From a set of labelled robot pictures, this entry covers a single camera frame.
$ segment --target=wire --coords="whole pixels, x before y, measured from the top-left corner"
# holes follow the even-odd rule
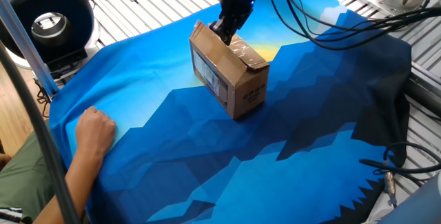
[[[376,167],[376,168],[379,168],[382,170],[390,171],[393,173],[398,173],[398,174],[403,174],[403,173],[404,174],[421,174],[421,173],[430,173],[430,172],[434,172],[437,170],[441,170],[441,158],[439,156],[437,156],[434,152],[425,148],[422,145],[410,143],[410,142],[397,142],[397,143],[394,143],[394,144],[388,146],[386,148],[386,150],[384,151],[383,160],[385,160],[385,161],[387,160],[387,156],[388,156],[388,153],[391,148],[396,147],[396,146],[401,146],[401,145],[410,146],[410,147],[414,147],[416,149],[422,150],[423,152],[426,152],[429,156],[433,157],[440,164],[426,167],[426,168],[405,169],[405,168],[398,168],[398,167],[394,167],[394,166],[390,166],[390,165],[385,165],[384,163],[372,161],[369,159],[360,159],[360,163],[362,163],[364,165],[371,166],[371,167]]]
[[[68,187],[64,181],[64,172],[61,167],[60,158],[56,157],[58,150],[55,147],[52,136],[50,135],[40,111],[35,104],[32,95],[29,92],[20,72],[17,70],[16,65],[12,62],[2,42],[0,42],[0,62],[3,64],[6,73],[11,79],[17,93],[20,96],[26,112],[28,113],[32,126],[34,127],[35,134],[40,144],[41,152],[48,166],[48,171],[53,182],[54,191],[57,195],[60,210],[63,215],[66,224],[79,224],[81,223],[78,212],[75,209],[72,197],[70,196]]]
[[[350,34],[348,34],[346,36],[339,37],[337,39],[320,39],[320,38],[317,39],[317,38],[313,38],[308,33],[308,31],[306,31],[306,29],[304,29],[303,24],[300,22],[300,19],[297,17],[297,14],[295,13],[294,9],[292,8],[290,2],[292,2],[305,16],[308,16],[308,17],[312,18],[314,21],[318,21],[318,22],[320,22],[320,23],[322,23],[324,25],[327,25],[327,26],[330,26],[330,27],[333,27],[333,28],[339,28],[339,29],[343,29],[343,30],[346,30],[346,31],[354,31],[354,32],[352,32],[352,33],[350,33]],[[422,19],[426,19],[426,18],[433,17],[433,16],[438,16],[438,15],[441,14],[441,11],[440,11],[439,8],[431,8],[431,9],[427,9],[427,10],[418,10],[418,11],[413,11],[413,12],[408,12],[408,13],[404,13],[404,14],[401,14],[401,15],[397,15],[397,16],[391,17],[389,19],[377,21],[375,24],[372,24],[372,25],[370,25],[370,26],[368,26],[366,28],[363,28],[363,29],[355,29],[356,26],[359,26],[362,23],[366,23],[366,22],[369,22],[369,21],[365,21],[365,22],[359,23],[359,24],[355,25],[352,28],[336,26],[336,25],[327,23],[325,21],[322,21],[320,19],[317,19],[317,18],[311,16],[310,14],[308,14],[307,12],[305,12],[303,10],[303,6],[302,6],[301,0],[300,0],[301,7],[298,6],[297,3],[295,1],[293,1],[293,0],[287,0],[287,3],[288,3],[288,6],[289,6],[289,9],[291,10],[291,13],[294,15],[294,18],[297,21],[297,24],[299,25],[300,29],[302,29],[302,33],[297,31],[297,30],[295,30],[295,29],[293,29],[281,17],[281,15],[280,15],[277,7],[276,7],[276,4],[274,3],[274,0],[271,0],[271,4],[273,5],[274,10],[276,11],[277,16],[282,21],[282,23],[287,28],[289,28],[291,31],[295,32],[297,35],[300,35],[300,36],[302,36],[302,37],[304,37],[306,39],[309,39],[313,43],[315,43],[316,45],[318,45],[318,46],[320,46],[322,48],[325,48],[325,49],[329,49],[329,50],[348,50],[348,49],[351,49],[351,48],[355,48],[355,47],[358,47],[360,45],[364,45],[364,44],[366,44],[366,43],[368,43],[368,42],[370,42],[370,41],[372,41],[374,39],[377,39],[378,37],[381,37],[382,35],[385,35],[385,34],[387,34],[389,32],[392,32],[392,31],[398,30],[398,29],[400,29],[400,28],[402,28],[404,26],[407,26],[410,23],[421,21]],[[311,31],[311,29],[309,28],[309,23],[307,22],[306,17],[305,17],[305,20],[306,20],[306,24],[307,24],[307,27],[308,27],[309,31]],[[360,43],[356,43],[356,44],[353,44],[353,45],[350,45],[350,46],[347,46],[347,47],[335,48],[335,47],[331,47],[331,46],[328,46],[328,45],[320,43],[320,42],[342,41],[342,40],[347,39],[349,37],[352,37],[354,35],[360,34],[361,32],[364,32],[364,31],[379,30],[381,28],[386,28],[386,27],[388,27],[388,28],[383,30],[382,32],[379,32],[377,35],[374,35],[374,36],[368,38],[365,41],[362,41]],[[345,32],[335,32],[335,33],[331,33],[331,34],[339,34],[339,33],[345,33]]]
[[[40,86],[38,80],[34,79],[34,82],[38,86],[38,88],[40,89],[39,92],[37,93],[37,102],[40,104],[44,104],[43,111],[42,111],[41,115],[45,118],[49,118],[49,115],[45,114],[45,113],[46,113],[46,108],[47,108],[48,104],[50,103],[50,100],[47,98],[46,95],[44,95],[44,93],[43,93],[44,89]]]

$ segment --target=black cable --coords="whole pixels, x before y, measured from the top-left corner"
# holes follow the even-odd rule
[[[402,142],[397,142],[397,143],[393,143],[391,145],[389,145],[388,147],[386,147],[386,150],[383,153],[383,160],[386,161],[387,160],[387,155],[389,153],[389,151],[397,146],[409,146],[409,147],[413,147],[419,150],[422,150],[424,152],[426,152],[428,155],[430,155],[431,157],[433,157],[439,164],[441,164],[441,158],[436,155],[434,152],[432,152],[431,150],[425,148],[424,146],[420,145],[420,144],[416,144],[416,143],[412,143],[412,142],[408,142],[408,141],[402,141]]]
[[[66,224],[81,224],[79,215],[76,212],[74,203],[70,197],[68,187],[64,181],[64,173],[60,160],[55,155],[58,154],[58,150],[54,145],[52,136],[49,134],[48,129],[46,128],[40,111],[38,110],[28,87],[23,81],[23,78],[21,78],[17,67],[15,66],[14,62],[12,62],[12,59],[6,52],[2,42],[0,42],[0,62],[3,64],[12,84],[19,93],[20,99],[30,117],[32,126],[34,126],[35,134],[38,138],[43,157],[48,164],[48,170],[50,177],[52,178],[54,191],[57,195],[64,222]]]
[[[308,28],[308,31],[310,33],[314,34],[314,35],[317,35],[317,36],[319,36],[319,35],[324,36],[324,35],[344,34],[344,33],[350,32],[350,31],[356,31],[355,27],[358,27],[358,26],[360,26],[360,25],[362,25],[364,23],[371,23],[369,20],[368,21],[362,21],[362,22],[352,26],[351,28],[349,28],[350,30],[336,31],[336,32],[330,32],[330,33],[326,33],[326,34],[318,34],[318,33],[313,32],[311,30],[311,28],[309,27],[308,16],[305,14],[306,12],[305,12],[305,9],[303,8],[302,0],[298,0],[298,2],[300,3],[300,7],[301,7],[301,9],[299,9],[299,10],[303,13],[303,16],[305,17],[305,23],[306,23],[306,26]]]
[[[392,32],[392,31],[398,30],[401,27],[406,26],[406,25],[408,25],[410,23],[413,23],[413,22],[416,22],[416,21],[420,21],[421,19],[425,19],[425,18],[428,18],[428,17],[431,17],[431,16],[439,15],[438,13],[431,13],[431,16],[424,15],[424,14],[419,14],[419,15],[416,15],[414,17],[408,17],[406,20],[396,21],[395,23],[389,24],[389,28],[387,28],[386,30],[383,30],[382,32],[378,33],[377,35],[374,35],[374,36],[366,39],[365,41],[362,41],[360,43],[353,44],[353,45],[350,45],[350,46],[347,46],[347,47],[334,48],[334,47],[331,47],[331,46],[328,46],[328,45],[325,45],[325,44],[321,44],[319,42],[341,41],[341,40],[347,39],[349,37],[352,37],[352,36],[354,36],[356,34],[359,34],[361,32],[364,32],[366,30],[373,30],[373,29],[376,29],[376,28],[382,28],[382,26],[385,26],[383,24],[386,21],[388,21],[388,20],[377,22],[376,24],[373,24],[373,25],[371,25],[369,27],[366,27],[365,29],[363,29],[361,31],[356,31],[356,32],[353,32],[351,34],[348,34],[345,37],[340,37],[340,38],[337,38],[337,39],[315,39],[315,38],[311,37],[311,35],[309,35],[309,33],[306,31],[306,29],[304,29],[302,23],[300,22],[300,19],[297,17],[297,14],[295,13],[294,9],[292,8],[292,6],[290,4],[290,1],[292,1],[292,0],[287,0],[288,6],[289,6],[289,8],[291,10],[291,13],[294,15],[294,18],[296,19],[298,25],[302,29],[303,34],[301,32],[299,32],[299,31],[293,29],[288,23],[286,23],[286,21],[281,17],[279,11],[277,10],[277,7],[276,7],[276,4],[274,3],[274,0],[271,0],[271,4],[273,5],[273,8],[276,11],[276,14],[278,15],[278,18],[282,21],[282,23],[287,28],[289,28],[291,31],[295,32],[297,35],[300,35],[300,36],[302,36],[302,37],[304,37],[306,39],[309,39],[313,43],[315,43],[316,45],[318,45],[318,46],[320,46],[322,48],[325,48],[325,49],[329,49],[329,50],[348,50],[348,49],[351,49],[351,48],[355,48],[355,47],[358,47],[360,45],[364,45],[364,44],[366,44],[366,43],[368,43],[370,41],[373,41],[374,39],[377,39],[378,37],[381,37],[382,35],[385,35],[388,32]]]
[[[414,10],[414,11],[410,11],[410,12],[406,12],[406,13],[403,13],[403,14],[398,14],[398,15],[396,15],[396,16],[394,16],[394,17],[389,17],[389,18],[386,18],[386,19],[379,19],[379,20],[377,20],[377,21],[374,21],[376,24],[375,25],[372,25],[372,26],[369,26],[369,27],[366,27],[366,28],[363,28],[363,29],[359,29],[359,28],[355,28],[356,26],[359,26],[359,25],[361,25],[361,24],[363,24],[363,23],[370,23],[371,21],[363,21],[363,22],[361,22],[361,23],[358,23],[357,25],[355,25],[354,27],[352,27],[352,28],[348,28],[348,27],[342,27],[342,26],[337,26],[337,25],[334,25],[334,24],[332,24],[332,23],[328,23],[328,22],[326,22],[326,21],[323,21],[323,20],[320,20],[319,18],[316,18],[315,16],[313,16],[313,15],[311,15],[311,14],[309,14],[308,12],[305,12],[304,10],[303,10],[303,7],[299,7],[297,4],[296,4],[296,2],[294,1],[294,0],[290,0],[294,5],[295,5],[295,7],[296,8],[298,8],[305,16],[307,16],[307,17],[309,17],[310,19],[313,19],[314,21],[317,21],[318,23],[321,23],[321,24],[323,24],[323,25],[326,25],[326,26],[329,26],[329,27],[332,27],[332,28],[337,28],[337,29],[341,29],[341,30],[345,30],[345,31],[366,31],[366,30],[376,30],[376,29],[380,29],[380,28],[384,28],[384,27],[387,27],[387,26],[392,26],[392,25],[394,25],[393,23],[390,23],[390,24],[387,24],[387,25],[384,25],[384,26],[381,26],[382,24],[386,24],[386,23],[388,23],[388,22],[390,22],[390,21],[396,21],[396,20],[402,20],[403,18],[405,18],[405,17],[408,17],[408,16],[411,16],[411,15],[415,15],[415,14],[422,14],[422,13],[424,13],[424,12],[427,12],[427,11],[431,11],[431,10],[433,10],[433,9],[438,9],[439,10],[439,8],[433,8],[433,9],[430,9],[430,10]],[[329,33],[329,34],[325,34],[325,35],[330,35],[330,34],[340,34],[340,33],[344,33],[344,32],[335,32],[335,33]]]
[[[437,162],[441,163],[441,158],[439,156],[437,156],[434,152],[432,152],[431,150],[425,148],[422,145],[418,145],[415,143],[410,143],[410,142],[397,142],[394,143],[392,145],[390,145],[383,154],[383,158],[384,156],[387,159],[387,154],[389,153],[389,150],[395,146],[399,146],[399,145],[404,145],[404,146],[410,146],[410,147],[414,147],[417,148],[419,150],[422,150],[423,152],[426,152],[428,155],[430,155],[431,157],[433,157]],[[433,165],[430,167],[426,167],[426,168],[418,168],[418,169],[405,169],[405,168],[398,168],[398,167],[394,167],[394,166],[390,166],[390,165],[385,165],[384,163],[380,163],[377,161],[372,161],[369,159],[360,159],[359,160],[360,163],[364,164],[364,165],[368,165],[371,167],[376,167],[382,170],[387,170],[390,171],[392,173],[398,173],[398,174],[421,174],[421,173],[430,173],[430,172],[434,172],[437,170],[441,170],[441,164],[438,165]]]

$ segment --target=box flap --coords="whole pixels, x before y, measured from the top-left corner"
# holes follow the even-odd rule
[[[212,70],[219,71],[221,77],[232,85],[237,85],[240,78],[248,70],[234,52],[223,43],[221,38],[208,28],[204,23],[198,21],[190,42],[194,44],[194,50],[209,61]]]
[[[232,37],[232,42],[230,43],[229,48],[249,69],[260,70],[269,66],[268,62],[266,62],[264,58],[244,42],[237,34]]]

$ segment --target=finger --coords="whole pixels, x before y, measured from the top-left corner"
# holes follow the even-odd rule
[[[92,106],[86,110],[86,112],[96,113],[96,107]]]
[[[114,120],[110,120],[110,125],[111,125],[113,128],[116,128],[116,122],[115,122]]]

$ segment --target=blue fabric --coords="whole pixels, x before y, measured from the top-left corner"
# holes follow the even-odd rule
[[[334,0],[303,1],[342,26],[364,21]],[[283,0],[276,3],[295,27]],[[381,184],[358,160],[380,161],[406,132],[406,108],[396,106],[410,46],[382,37],[323,50],[285,28],[269,0],[257,0],[239,35],[277,54],[266,101],[233,121],[194,75],[189,50],[196,20],[219,12],[213,6],[103,48],[55,97],[50,125],[67,166],[84,109],[95,105],[117,123],[88,202],[92,222],[360,223]],[[379,128],[366,124],[374,119]]]

